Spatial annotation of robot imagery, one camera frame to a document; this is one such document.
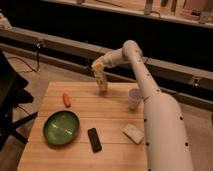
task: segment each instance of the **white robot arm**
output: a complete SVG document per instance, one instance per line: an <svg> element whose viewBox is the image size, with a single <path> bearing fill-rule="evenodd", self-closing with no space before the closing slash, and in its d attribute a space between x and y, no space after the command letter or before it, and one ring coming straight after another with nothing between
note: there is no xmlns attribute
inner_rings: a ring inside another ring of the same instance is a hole
<svg viewBox="0 0 213 171"><path fill-rule="evenodd" d="M163 93L142 61L137 43L128 40L122 49L93 62L101 91L107 91L104 67L130 62L144 98L144 126L149 171L193 171L187 134L178 102Z"/></svg>

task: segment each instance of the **green bowl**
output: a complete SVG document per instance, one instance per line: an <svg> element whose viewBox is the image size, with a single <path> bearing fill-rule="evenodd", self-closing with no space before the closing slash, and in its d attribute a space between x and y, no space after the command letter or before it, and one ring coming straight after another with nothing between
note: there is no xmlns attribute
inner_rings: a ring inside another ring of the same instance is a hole
<svg viewBox="0 0 213 171"><path fill-rule="evenodd" d="M46 141L52 145L64 145L71 142L79 130L79 119L71 111L58 111L51 115L44 124L43 133Z"/></svg>

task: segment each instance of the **orange carrot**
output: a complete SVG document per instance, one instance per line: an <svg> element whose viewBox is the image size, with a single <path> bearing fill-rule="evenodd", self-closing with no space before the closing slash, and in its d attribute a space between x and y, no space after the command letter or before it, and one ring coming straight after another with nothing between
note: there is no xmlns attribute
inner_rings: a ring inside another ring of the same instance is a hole
<svg viewBox="0 0 213 171"><path fill-rule="evenodd" d="M63 102L67 108L71 106L70 98L67 93L63 93Z"/></svg>

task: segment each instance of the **chair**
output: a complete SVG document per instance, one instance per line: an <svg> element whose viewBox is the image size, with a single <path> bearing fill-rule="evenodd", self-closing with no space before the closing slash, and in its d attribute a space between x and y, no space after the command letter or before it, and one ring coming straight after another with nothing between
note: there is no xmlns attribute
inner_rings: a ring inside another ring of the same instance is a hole
<svg viewBox="0 0 213 171"><path fill-rule="evenodd" d="M33 97L24 90L28 81L21 77L8 63L0 50L0 151L10 135L22 143L27 139L16 129L37 116L37 112L13 122L13 108L19 103L31 103Z"/></svg>

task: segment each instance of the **paper cup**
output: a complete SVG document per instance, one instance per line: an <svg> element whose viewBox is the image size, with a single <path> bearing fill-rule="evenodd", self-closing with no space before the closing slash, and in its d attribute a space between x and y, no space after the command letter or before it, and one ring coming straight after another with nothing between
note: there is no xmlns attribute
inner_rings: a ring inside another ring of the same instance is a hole
<svg viewBox="0 0 213 171"><path fill-rule="evenodd" d="M141 90L138 88L132 88L129 90L129 98L128 98L128 105L130 110L136 110L141 103L142 94Z"/></svg>

